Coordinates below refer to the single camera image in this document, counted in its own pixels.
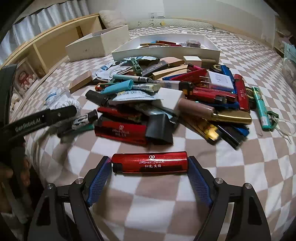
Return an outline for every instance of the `bed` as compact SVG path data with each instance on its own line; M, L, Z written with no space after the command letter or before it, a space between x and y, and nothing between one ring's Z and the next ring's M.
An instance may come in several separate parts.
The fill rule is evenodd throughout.
M296 123L295 94L281 74L282 58L269 48L244 40L236 35L212 29L182 27L140 28L130 30L136 37L155 33L204 34L221 49L220 64L233 74L240 74L246 86L259 86L268 110L280 118ZM69 86L87 70L97 70L112 60L112 56L76 62L64 62L30 97L15 119L43 107L45 96L52 87ZM86 100L84 87L73 96L87 113L97 107ZM71 184L84 177L101 158L114 153L148 153L186 151L197 158L202 167L228 184L253 185L265 211L272 240L279 240L296 215L296 135L283 138L280 133L263 132L256 112L251 111L248 140L239 150L225 141L216 146L179 125L173 146L148 148L98 138L93 131L77 136L72 143L60 143L56 135L44 128L25 137L26 154L43 183ZM290 124L279 127L289 130ZM71 216L70 205L65 205ZM233 205L229 208L219 236L224 240ZM208 212L195 196L186 174L159 176L114 175L107 181L100 200L91 207L93 218L106 240L193 240Z

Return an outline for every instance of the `wall socket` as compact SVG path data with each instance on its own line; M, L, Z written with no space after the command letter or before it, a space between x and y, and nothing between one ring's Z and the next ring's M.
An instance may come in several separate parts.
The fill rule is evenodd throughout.
M149 18L165 18L164 12L150 12L148 13Z

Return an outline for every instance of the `silver screw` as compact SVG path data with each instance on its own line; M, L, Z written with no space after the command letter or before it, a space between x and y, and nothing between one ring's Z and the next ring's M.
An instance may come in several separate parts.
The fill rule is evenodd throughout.
M81 184L81 183L83 183L83 178L77 178L77 179L75 180L75 183L76 183L76 184Z
M252 188L252 185L251 185L250 183L246 183L244 186L245 186L247 189L251 189L251 188Z
M221 184L221 183L223 183L223 179L220 177L217 177L217 178L215 178L215 182L218 184Z
M47 185L47 189L52 189L53 187L54 187L53 183L49 183L49 184Z

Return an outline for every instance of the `curtain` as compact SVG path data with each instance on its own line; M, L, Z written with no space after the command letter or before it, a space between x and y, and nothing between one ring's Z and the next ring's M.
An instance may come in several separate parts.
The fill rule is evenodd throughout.
M24 42L65 21L89 15L86 0L69 0L35 12L14 24L0 44L0 64Z

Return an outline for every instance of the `pillow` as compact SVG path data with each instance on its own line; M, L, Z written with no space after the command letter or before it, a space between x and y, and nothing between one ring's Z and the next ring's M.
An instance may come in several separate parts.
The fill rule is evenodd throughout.
M106 28L126 25L126 20L121 16L120 12L111 10L101 10L99 12L103 24Z

